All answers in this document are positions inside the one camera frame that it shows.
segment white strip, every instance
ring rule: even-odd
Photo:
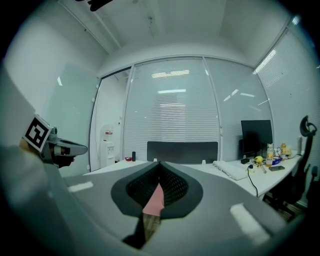
[[[255,246],[261,245],[270,238],[269,234],[247,211],[242,203],[231,206],[230,213],[238,223],[242,232]]]
[[[58,79],[57,79],[57,81],[58,81],[58,84],[59,84],[60,86],[62,86],[62,83],[61,83],[61,79],[60,79],[60,76],[58,76]]]
[[[54,152],[54,155],[61,155],[61,147],[60,146],[57,146],[55,145],[54,148],[53,148],[53,152]]]
[[[243,93],[243,92],[241,92],[240,95],[242,95],[242,96],[248,96],[248,97],[254,97],[254,95],[252,95],[252,94]]]
[[[261,102],[260,104],[258,104],[258,106],[260,106],[261,104],[263,104],[263,103],[265,103],[265,102],[267,102],[268,100],[265,100],[264,102]]]
[[[73,192],[78,192],[81,190],[90,189],[93,186],[94,186],[94,184],[91,181],[88,181],[86,183],[81,183],[81,184],[70,186],[70,187],[68,187],[68,190],[70,193],[73,193]]]
[[[189,74],[189,70],[181,70],[181,71],[171,71],[170,73],[162,72],[162,73],[154,73],[152,74],[152,78],[163,78],[163,77],[172,77],[172,76],[183,76]]]
[[[170,93],[185,93],[186,89],[177,90],[158,90],[158,94],[170,94]]]

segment computer monitor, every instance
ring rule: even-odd
[[[273,143],[270,120],[241,121],[243,154],[257,153],[267,144]]]

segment window blinds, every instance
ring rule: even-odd
[[[242,143],[241,120],[271,120],[266,92],[254,70],[235,62],[205,58],[215,87],[222,124],[224,161],[238,160]]]
[[[297,149],[302,118],[320,128],[320,74],[319,63],[310,51],[291,32],[286,31],[278,44],[256,69],[270,98],[275,127],[275,147],[282,142]],[[313,138],[311,154],[307,164],[320,166],[320,134]],[[306,190],[311,180],[311,168],[306,179]],[[306,193],[302,203],[306,203]]]
[[[220,142],[214,91],[202,58],[134,66],[127,97],[124,157],[147,160],[147,142]]]

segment pink fabric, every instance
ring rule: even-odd
[[[142,212],[144,214],[160,216],[161,210],[165,208],[164,205],[164,191],[162,190],[160,184],[158,184]]]

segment glass wall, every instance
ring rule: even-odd
[[[266,92],[254,70],[235,62],[206,58],[219,105],[221,160],[241,159],[241,120],[271,120]]]
[[[319,61],[312,54],[310,44],[305,37],[299,37],[299,28],[291,25],[277,45],[270,51],[261,65],[257,67],[266,93],[270,98],[274,125],[275,146],[285,142],[289,147],[298,148],[300,122],[308,115],[308,121],[318,129],[320,127],[320,73]],[[306,138],[303,137],[302,150]],[[320,137],[313,137],[308,163],[311,168],[319,166]],[[308,171],[306,189],[302,202],[306,204],[306,194],[312,180]]]
[[[68,64],[59,77],[43,115],[59,138],[88,146],[88,134],[93,98],[98,79],[79,67]],[[89,172],[88,153],[78,155],[70,166],[59,169],[62,176]]]
[[[220,142],[214,90],[201,57],[134,66],[126,103],[124,157],[147,160],[147,142]]]

